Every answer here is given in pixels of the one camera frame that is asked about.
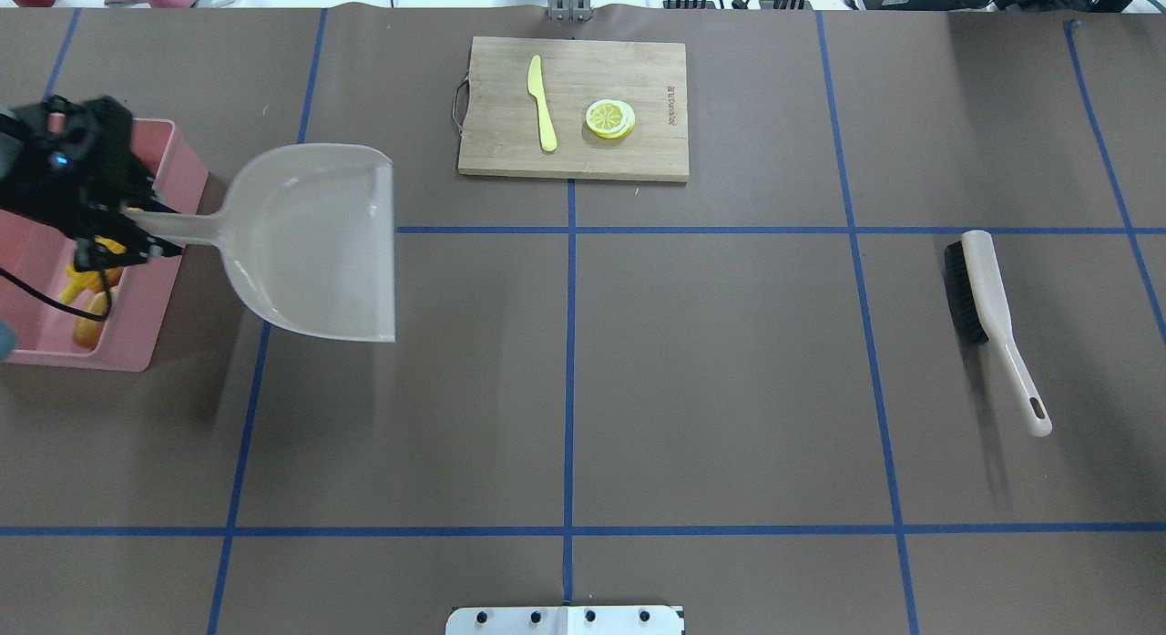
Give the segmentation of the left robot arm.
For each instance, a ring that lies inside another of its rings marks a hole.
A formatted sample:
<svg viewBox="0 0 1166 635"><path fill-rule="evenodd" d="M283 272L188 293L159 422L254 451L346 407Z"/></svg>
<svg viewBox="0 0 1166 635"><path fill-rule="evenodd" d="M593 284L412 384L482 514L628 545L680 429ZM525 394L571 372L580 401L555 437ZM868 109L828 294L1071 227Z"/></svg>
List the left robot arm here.
<svg viewBox="0 0 1166 635"><path fill-rule="evenodd" d="M192 212L205 182L175 124L111 97L3 110L3 360L145 371L182 249L133 217Z"/></svg>

